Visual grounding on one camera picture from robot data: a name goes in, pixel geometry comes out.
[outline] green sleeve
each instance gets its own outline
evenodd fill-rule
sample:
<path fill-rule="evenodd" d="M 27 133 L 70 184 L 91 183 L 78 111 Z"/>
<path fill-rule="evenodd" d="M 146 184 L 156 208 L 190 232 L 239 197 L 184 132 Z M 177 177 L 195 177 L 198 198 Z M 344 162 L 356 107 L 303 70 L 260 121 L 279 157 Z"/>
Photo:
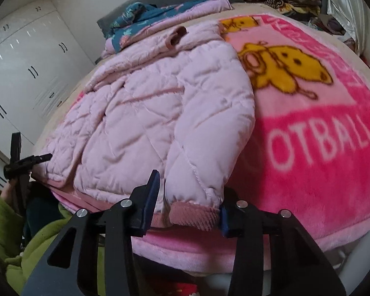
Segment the green sleeve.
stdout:
<path fill-rule="evenodd" d="M 0 258 L 14 258 L 20 254 L 24 219 L 16 214 L 0 197 Z"/>

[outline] black clamp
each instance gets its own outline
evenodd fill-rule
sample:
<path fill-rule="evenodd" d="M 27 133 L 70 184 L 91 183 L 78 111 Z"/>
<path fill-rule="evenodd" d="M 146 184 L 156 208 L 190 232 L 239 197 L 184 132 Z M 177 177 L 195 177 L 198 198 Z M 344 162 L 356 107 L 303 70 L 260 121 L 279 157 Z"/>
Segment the black clamp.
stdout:
<path fill-rule="evenodd" d="M 24 216 L 26 214 L 26 196 L 27 186 L 30 180 L 30 171 L 34 165 L 51 160 L 52 154 L 48 153 L 42 156 L 30 156 L 21 160 L 21 148 L 22 137 L 20 132 L 13 133 L 11 138 L 10 164 L 4 166 L 4 177 L 8 180 L 18 179 L 12 201 L 15 212 Z"/>
<path fill-rule="evenodd" d="M 271 296 L 346 296 L 332 265 L 289 210 L 261 211 L 225 188 L 221 231 L 238 237 L 228 296 L 262 295 L 263 235 L 270 242 Z"/>
<path fill-rule="evenodd" d="M 138 296 L 131 236 L 143 237 L 150 228 L 159 188 L 154 170 L 146 185 L 110 209 L 78 210 L 43 254 L 22 295 L 96 296 L 98 241 L 105 234 L 105 294 Z"/>

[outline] pink blanket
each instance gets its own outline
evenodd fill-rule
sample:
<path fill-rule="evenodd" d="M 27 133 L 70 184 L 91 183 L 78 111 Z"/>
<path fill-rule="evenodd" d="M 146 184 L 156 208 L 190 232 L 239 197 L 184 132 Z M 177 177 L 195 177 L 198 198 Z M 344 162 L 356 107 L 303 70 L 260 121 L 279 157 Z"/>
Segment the pink blanket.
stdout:
<path fill-rule="evenodd" d="M 250 76 L 257 115 L 228 186 L 262 210 L 293 211 L 324 251 L 360 238 L 370 230 L 368 82 L 290 20 L 222 23 Z M 218 230 L 193 228 L 133 239 L 137 254 L 194 272 L 231 272 L 235 247 Z"/>

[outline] quilted puffer jacket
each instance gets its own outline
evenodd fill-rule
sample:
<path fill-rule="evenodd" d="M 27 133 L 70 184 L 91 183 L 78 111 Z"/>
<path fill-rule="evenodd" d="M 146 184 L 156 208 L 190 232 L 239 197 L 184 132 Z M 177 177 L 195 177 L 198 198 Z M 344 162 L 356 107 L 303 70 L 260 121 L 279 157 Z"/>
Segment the quilted puffer jacket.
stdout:
<path fill-rule="evenodd" d="M 48 137 L 41 153 L 52 160 L 32 176 L 114 204 L 157 169 L 152 225 L 211 229 L 255 122 L 248 75 L 221 29 L 169 29 L 103 64 Z"/>

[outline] metal screw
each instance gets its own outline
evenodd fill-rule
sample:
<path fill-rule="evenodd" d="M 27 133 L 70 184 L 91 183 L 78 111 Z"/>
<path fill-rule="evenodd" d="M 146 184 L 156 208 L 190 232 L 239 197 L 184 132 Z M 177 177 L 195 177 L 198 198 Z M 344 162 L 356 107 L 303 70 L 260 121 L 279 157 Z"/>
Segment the metal screw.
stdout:
<path fill-rule="evenodd" d="M 246 201 L 237 201 L 236 205 L 239 208 L 247 208 L 248 207 L 248 203 Z"/>
<path fill-rule="evenodd" d="M 87 210 L 86 209 L 80 209 L 77 211 L 77 216 L 79 218 L 85 217 L 87 215 Z"/>
<path fill-rule="evenodd" d="M 124 199 L 121 201 L 121 206 L 123 208 L 130 207 L 131 205 L 133 205 L 133 202 L 130 199 Z"/>
<path fill-rule="evenodd" d="M 292 216 L 292 213 L 288 209 L 283 209 L 280 211 L 280 215 L 284 218 L 289 218 Z"/>

